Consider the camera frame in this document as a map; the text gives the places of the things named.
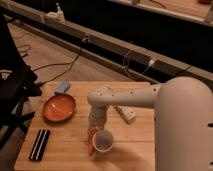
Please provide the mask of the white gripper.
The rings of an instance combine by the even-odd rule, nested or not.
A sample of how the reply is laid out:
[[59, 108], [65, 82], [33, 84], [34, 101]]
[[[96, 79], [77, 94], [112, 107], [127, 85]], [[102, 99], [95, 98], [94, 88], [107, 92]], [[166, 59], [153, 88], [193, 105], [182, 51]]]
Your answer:
[[88, 121], [89, 121], [88, 133], [91, 133], [95, 129], [103, 130], [105, 128], [107, 119], [105, 117], [97, 118], [90, 115]]

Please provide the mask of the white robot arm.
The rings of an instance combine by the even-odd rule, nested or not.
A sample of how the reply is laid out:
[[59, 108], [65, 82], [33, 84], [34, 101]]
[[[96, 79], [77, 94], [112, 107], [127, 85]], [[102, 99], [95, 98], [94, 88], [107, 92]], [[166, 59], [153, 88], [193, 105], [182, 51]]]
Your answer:
[[106, 122], [110, 105], [154, 110], [155, 171], [213, 171], [213, 91], [192, 77], [147, 88], [88, 94], [89, 123]]

